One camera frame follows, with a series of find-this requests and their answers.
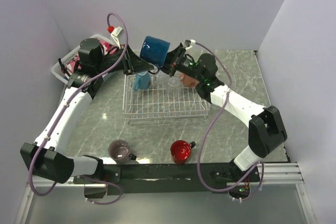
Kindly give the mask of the salmon pink mug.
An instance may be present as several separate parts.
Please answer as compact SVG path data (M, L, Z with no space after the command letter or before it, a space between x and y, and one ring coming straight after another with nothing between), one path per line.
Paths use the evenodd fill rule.
M183 73L179 74L181 83L187 88L195 88L199 81Z

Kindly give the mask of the light blue floral mug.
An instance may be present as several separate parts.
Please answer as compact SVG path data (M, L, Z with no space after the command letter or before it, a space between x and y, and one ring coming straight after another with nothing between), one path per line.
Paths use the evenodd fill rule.
M140 72L135 75L135 81L133 84L133 90L147 90L152 84L150 74L145 72Z

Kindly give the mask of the purple grey mug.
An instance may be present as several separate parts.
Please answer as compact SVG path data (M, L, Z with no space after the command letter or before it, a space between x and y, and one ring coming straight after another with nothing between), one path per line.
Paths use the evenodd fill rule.
M108 148L109 156L117 164L126 164L129 161L135 161L137 156L131 153L129 144L125 140L115 140Z

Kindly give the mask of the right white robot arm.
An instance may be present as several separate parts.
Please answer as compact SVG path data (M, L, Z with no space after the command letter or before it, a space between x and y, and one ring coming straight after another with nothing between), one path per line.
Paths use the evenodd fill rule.
M220 59L211 51L200 55L198 61L186 54L197 42L188 40L166 53L160 70L169 76L183 73L198 81L198 95L212 105L226 110L248 127L248 145L231 161L230 175L235 181L242 181L248 169L268 156L284 143L288 136L277 107L265 107L234 92L216 75Z

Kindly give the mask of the white wire dish rack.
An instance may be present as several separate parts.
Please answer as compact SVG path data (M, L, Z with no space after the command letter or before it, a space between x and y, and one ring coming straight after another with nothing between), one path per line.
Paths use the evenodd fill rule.
M163 73L151 76L147 90L133 90L135 76L124 78L123 114L132 120L172 119L208 116L211 105L194 88L170 88L169 77Z

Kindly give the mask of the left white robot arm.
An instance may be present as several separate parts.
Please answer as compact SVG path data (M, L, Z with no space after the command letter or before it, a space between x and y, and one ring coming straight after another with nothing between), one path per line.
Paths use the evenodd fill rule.
M94 156L67 157L65 150L82 113L93 101L108 76L116 71L132 75L154 67L137 56L128 45L105 51L97 38L83 40L77 48L80 68L70 76L64 99L32 144L24 143L20 154L28 168L28 182L38 176L65 183L70 177L86 175L93 183L105 177L102 159Z

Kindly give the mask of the dark blue mug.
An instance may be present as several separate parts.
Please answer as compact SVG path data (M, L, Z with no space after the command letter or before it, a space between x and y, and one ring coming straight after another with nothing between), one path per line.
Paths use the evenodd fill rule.
M149 73L158 74L160 72L160 68L166 60L170 44L170 42L152 36L145 37L140 50L140 58L157 68L156 72L149 70Z

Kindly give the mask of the red mug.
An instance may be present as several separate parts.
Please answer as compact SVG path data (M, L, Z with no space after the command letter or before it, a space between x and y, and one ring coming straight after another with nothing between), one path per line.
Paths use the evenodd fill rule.
M175 141L170 147L170 153L174 163L183 165L191 155L195 142L186 142L184 140Z

